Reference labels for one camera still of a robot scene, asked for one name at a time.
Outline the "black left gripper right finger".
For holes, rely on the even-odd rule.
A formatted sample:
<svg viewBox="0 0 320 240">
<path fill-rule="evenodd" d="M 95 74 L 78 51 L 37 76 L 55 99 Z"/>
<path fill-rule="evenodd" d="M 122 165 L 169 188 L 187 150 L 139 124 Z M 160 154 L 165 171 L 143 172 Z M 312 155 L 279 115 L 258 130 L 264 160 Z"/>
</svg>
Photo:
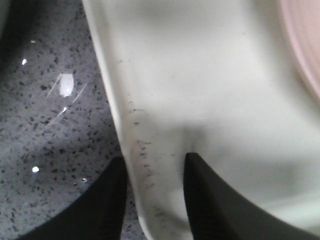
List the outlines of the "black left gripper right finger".
<svg viewBox="0 0 320 240">
<path fill-rule="evenodd" d="M 259 208 L 196 152 L 185 155 L 184 202 L 194 240 L 317 240 Z"/>
</svg>

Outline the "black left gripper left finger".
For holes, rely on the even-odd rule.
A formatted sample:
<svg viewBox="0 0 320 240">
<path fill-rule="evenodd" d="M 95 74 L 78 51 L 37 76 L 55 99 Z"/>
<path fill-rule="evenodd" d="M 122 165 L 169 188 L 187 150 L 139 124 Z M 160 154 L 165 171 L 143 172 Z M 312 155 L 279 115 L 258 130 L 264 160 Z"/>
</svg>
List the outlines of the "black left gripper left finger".
<svg viewBox="0 0 320 240">
<path fill-rule="evenodd" d="M 119 240 L 126 211 L 127 181 L 124 159 L 113 158 L 75 202 L 20 239 Z"/>
</svg>

